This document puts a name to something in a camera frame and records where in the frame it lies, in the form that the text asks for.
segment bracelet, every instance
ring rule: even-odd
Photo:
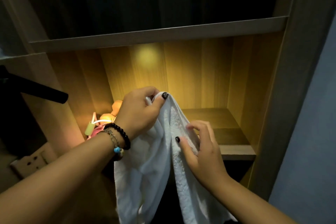
[[[122,158],[123,158],[123,155],[124,155],[124,149],[121,149],[121,148],[119,147],[119,141],[117,140],[117,138],[116,138],[116,136],[113,134],[113,132],[112,132],[111,130],[105,130],[105,129],[102,130],[102,131],[100,131],[99,133],[101,133],[101,132],[108,133],[109,136],[111,137],[111,140],[112,140],[114,146],[115,146],[115,148],[114,148],[114,150],[113,150],[114,153],[115,153],[115,156],[112,158],[113,161],[119,161],[120,159],[122,159]]]
[[[126,133],[124,132],[124,130],[122,128],[120,128],[117,124],[115,123],[109,123],[105,125],[105,129],[106,128],[114,128],[116,131],[119,132],[119,134],[123,137],[124,141],[125,141],[125,147],[124,150],[129,150],[131,148],[131,142],[129,141],[128,136],[126,135]]]

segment wall socket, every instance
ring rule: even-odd
[[[13,161],[10,167],[20,178],[24,179],[56,159],[57,155],[51,145],[45,143],[32,155]]]

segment towel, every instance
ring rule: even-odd
[[[154,126],[132,141],[121,161],[115,162],[114,177],[120,224],[150,223],[165,190],[171,163],[183,221],[186,224],[223,224],[229,212],[191,173],[176,136],[188,139],[198,154],[199,138],[186,129],[187,118],[169,95]]]

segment hand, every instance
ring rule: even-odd
[[[159,96],[150,106],[146,104],[145,99],[158,93],[157,88],[149,86],[133,90],[125,95],[114,122],[125,131],[130,140],[154,126],[165,99]]]
[[[187,125],[187,129],[194,128],[199,131],[198,156],[191,150],[186,137],[180,137],[180,145],[192,173],[200,184],[213,194],[224,180],[229,181],[231,178],[226,172],[221,150],[210,123],[194,120]]]

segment shelf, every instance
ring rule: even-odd
[[[161,28],[106,35],[32,41],[36,53],[90,50],[154,42],[217,38],[278,32],[285,29],[287,17],[230,21],[175,28]]]
[[[254,150],[228,109],[202,108],[182,111],[189,121],[205,120],[210,122],[223,160],[255,159]]]

